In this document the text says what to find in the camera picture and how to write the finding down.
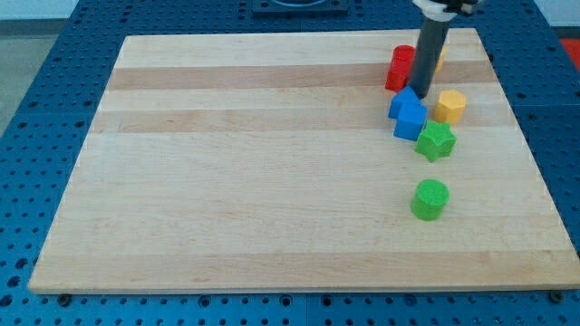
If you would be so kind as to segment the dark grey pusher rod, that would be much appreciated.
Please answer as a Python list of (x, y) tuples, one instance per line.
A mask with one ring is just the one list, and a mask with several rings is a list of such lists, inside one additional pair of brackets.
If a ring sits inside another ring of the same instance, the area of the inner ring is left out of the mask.
[(424, 18), (407, 82), (419, 99), (425, 98), (429, 93), (449, 28), (449, 21)]

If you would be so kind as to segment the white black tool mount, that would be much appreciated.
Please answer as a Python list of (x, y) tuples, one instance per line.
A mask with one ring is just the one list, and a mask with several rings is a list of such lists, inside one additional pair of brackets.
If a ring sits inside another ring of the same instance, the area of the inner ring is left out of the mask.
[(412, 0), (411, 2), (432, 21), (450, 21), (457, 15), (471, 16), (481, 6), (481, 0)]

